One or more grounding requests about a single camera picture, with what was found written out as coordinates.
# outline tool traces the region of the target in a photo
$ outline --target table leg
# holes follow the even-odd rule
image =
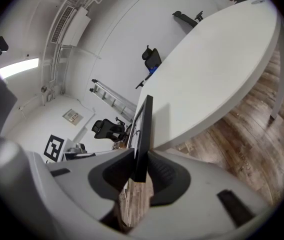
[[[280,51],[280,78],[276,93],[276,100],[271,113],[271,117],[273,119],[277,117],[284,99],[284,25],[283,23],[281,23],[280,34],[278,37],[278,44]]]

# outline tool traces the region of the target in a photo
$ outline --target wooden floor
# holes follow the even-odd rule
[[[279,115],[270,120],[279,73],[280,53],[276,49],[241,103],[204,132],[175,147],[227,170],[270,205],[284,196],[284,101]],[[150,178],[144,184],[129,182],[127,202],[124,194],[120,195],[122,219],[127,225],[137,225],[148,211],[152,194]]]

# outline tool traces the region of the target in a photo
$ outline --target fluorescent light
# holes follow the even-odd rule
[[[25,61],[14,63],[12,65],[0,68],[0,77],[2,79],[5,79],[22,71],[37,68],[38,65],[39,58],[28,59]]]

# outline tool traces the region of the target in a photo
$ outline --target black monitor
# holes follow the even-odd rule
[[[147,95],[136,114],[127,148],[134,148],[134,170],[131,176],[135,182],[146,182],[148,170],[148,151],[150,149],[152,127],[153,97]]]

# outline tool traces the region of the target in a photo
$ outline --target tabletop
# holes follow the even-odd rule
[[[138,108],[153,96],[151,148],[196,136],[238,104],[267,66],[280,28],[270,0],[247,0],[203,19],[141,90]]]

